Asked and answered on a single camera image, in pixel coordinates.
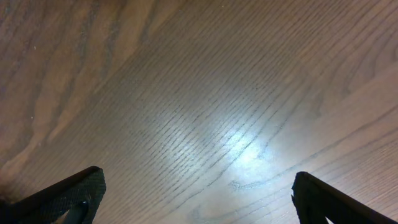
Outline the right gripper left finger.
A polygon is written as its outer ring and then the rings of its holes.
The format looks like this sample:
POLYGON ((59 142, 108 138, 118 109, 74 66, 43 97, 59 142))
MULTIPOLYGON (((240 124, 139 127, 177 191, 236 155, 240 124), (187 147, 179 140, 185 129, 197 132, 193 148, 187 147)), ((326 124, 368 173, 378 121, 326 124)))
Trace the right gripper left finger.
POLYGON ((1 204, 1 223, 92 223, 106 192, 103 169, 88 167, 16 203, 1 204))

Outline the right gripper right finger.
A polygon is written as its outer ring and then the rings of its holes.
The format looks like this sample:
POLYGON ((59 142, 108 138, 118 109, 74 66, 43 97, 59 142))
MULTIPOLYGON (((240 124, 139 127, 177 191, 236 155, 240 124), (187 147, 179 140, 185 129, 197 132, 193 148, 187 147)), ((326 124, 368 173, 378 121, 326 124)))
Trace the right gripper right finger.
POLYGON ((301 224, 397 224, 308 172, 296 173, 292 190, 301 224))

